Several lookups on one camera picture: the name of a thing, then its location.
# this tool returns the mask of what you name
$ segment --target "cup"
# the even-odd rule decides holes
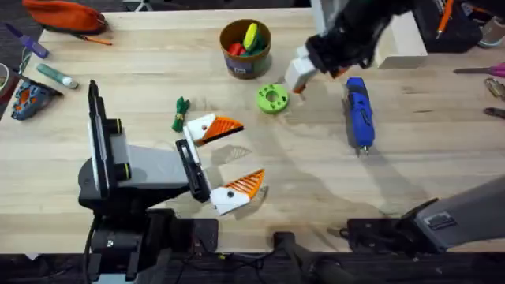
[[[265,48],[259,53],[252,56],[235,56],[228,52],[232,43],[242,43],[250,24],[256,23],[258,31],[264,40]],[[224,54],[228,72],[238,79],[254,79],[265,72],[270,67],[269,55],[271,34],[267,26],[257,20],[242,19],[229,23],[219,36],[221,50]]]

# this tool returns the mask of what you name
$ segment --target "bag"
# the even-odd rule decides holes
[[[105,17],[101,13],[80,4],[23,0],[23,6],[35,21],[50,31],[98,35],[107,29]]]

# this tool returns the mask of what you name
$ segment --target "green object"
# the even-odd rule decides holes
[[[246,56],[253,56],[253,55],[256,55],[256,54],[260,54],[261,51],[263,51],[265,49],[265,47],[266,47],[266,45],[265,45],[265,41],[263,39],[263,36],[261,36],[261,34],[258,34],[257,41],[256,41],[256,44],[255,44],[254,48],[252,50],[245,51],[240,56],[241,57],[246,57]]]
[[[184,115],[188,111],[190,106],[189,100],[184,100],[184,97],[180,97],[177,100],[177,113],[175,114],[174,123],[172,123],[172,129],[175,132],[182,132],[182,126],[184,125]]]
[[[37,70],[66,87],[77,88],[79,86],[79,84],[76,81],[74,81],[72,77],[65,75],[43,63],[40,63],[37,66]]]
[[[290,95],[281,84],[265,84],[258,90],[256,103],[267,114],[277,114],[287,107]]]
[[[242,45],[244,46],[246,51],[251,51],[258,44],[258,35],[260,32],[258,31],[258,24],[252,23],[247,28],[247,32],[245,32],[244,42]]]

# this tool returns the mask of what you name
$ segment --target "glue stick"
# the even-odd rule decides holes
[[[74,81],[72,77],[63,74],[57,71],[56,69],[52,69],[51,67],[43,63],[40,63],[37,66],[37,70],[39,70],[39,72],[48,76],[49,78],[57,81],[59,84],[62,84],[68,88],[77,88],[77,86],[79,86],[79,84],[76,81]]]

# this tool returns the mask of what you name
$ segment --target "green 3d printed part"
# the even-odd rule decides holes
[[[290,95],[281,84],[266,84],[258,90],[256,103],[263,112],[277,114],[284,110],[290,101]]]

